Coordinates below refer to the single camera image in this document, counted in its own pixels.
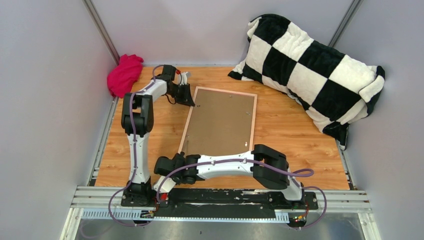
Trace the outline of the pink picture frame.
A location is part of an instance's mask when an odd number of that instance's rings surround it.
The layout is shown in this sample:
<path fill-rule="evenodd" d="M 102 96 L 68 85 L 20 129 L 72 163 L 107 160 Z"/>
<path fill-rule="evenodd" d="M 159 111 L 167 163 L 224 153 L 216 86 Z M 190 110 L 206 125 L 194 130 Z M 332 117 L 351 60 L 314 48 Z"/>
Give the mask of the pink picture frame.
<path fill-rule="evenodd" d="M 254 93 L 196 87 L 179 152 L 189 141 L 188 155 L 224 156 L 252 151 L 257 110 Z"/>

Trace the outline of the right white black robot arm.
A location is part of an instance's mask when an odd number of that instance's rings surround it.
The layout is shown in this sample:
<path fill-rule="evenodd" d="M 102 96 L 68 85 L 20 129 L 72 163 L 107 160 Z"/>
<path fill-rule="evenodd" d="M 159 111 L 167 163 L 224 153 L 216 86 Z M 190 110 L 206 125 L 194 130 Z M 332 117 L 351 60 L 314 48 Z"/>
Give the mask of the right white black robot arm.
<path fill-rule="evenodd" d="M 311 168 L 291 171 L 286 155 L 264 144 L 233 155 L 185 155 L 180 152 L 172 159 L 162 156 L 156 161 L 154 173 L 160 176 L 152 187 L 157 199 L 170 193 L 176 185 L 193 185 L 197 181 L 224 176 L 247 176 L 266 189 L 280 191 L 292 209 L 298 209 L 306 201 L 303 186 L 297 179 L 314 175 Z"/>

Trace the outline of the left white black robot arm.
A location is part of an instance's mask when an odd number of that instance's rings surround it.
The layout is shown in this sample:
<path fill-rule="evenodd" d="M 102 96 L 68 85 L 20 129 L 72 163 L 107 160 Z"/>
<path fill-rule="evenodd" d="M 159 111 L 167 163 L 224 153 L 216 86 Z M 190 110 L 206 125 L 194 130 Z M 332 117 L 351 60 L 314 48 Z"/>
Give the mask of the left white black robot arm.
<path fill-rule="evenodd" d="M 162 65 L 162 72 L 138 91 L 124 95 L 121 126 L 130 144 L 132 169 L 122 191 L 124 207 L 146 207 L 154 201 L 151 174 L 148 167 L 148 142 L 154 126 L 154 102 L 161 96 L 173 98 L 176 104 L 195 105 L 188 82 L 191 73 L 172 65 Z"/>

